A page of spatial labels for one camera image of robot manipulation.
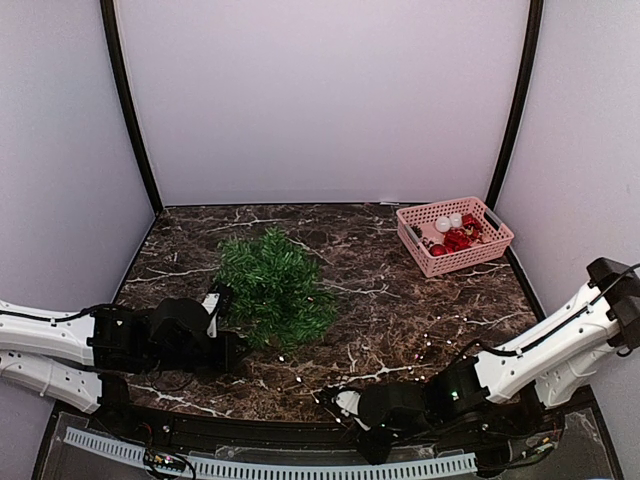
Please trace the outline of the small green christmas tree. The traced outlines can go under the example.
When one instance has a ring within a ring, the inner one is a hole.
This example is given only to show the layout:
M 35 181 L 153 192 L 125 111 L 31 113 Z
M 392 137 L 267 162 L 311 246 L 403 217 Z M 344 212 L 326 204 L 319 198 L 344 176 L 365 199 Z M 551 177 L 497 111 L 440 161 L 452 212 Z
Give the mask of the small green christmas tree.
M 251 348 L 291 351 L 324 336 L 337 317 L 333 294 L 321 285 L 316 260 L 280 228 L 218 245 L 216 279 L 233 300 L 226 323 Z

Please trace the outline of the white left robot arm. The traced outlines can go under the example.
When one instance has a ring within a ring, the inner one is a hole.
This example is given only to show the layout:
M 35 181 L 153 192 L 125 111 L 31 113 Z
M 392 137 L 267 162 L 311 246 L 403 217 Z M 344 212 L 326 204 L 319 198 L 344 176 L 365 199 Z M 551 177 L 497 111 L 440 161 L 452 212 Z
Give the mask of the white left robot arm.
M 228 308 L 219 294 L 205 303 L 165 299 L 152 309 L 99 304 L 77 313 L 1 306 L 1 375 L 93 414 L 120 436 L 141 427 L 123 374 L 227 373 L 249 346 L 221 331 Z

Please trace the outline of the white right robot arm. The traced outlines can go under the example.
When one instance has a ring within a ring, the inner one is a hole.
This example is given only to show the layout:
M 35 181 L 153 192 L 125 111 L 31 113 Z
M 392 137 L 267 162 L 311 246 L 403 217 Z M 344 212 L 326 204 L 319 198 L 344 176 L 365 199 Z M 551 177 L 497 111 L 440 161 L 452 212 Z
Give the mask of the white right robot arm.
M 568 402 L 608 355 L 639 346 L 637 265 L 598 258 L 554 314 L 501 346 L 474 339 L 424 383 L 366 388 L 357 402 L 358 452 L 381 464 L 402 440 L 530 434 Z

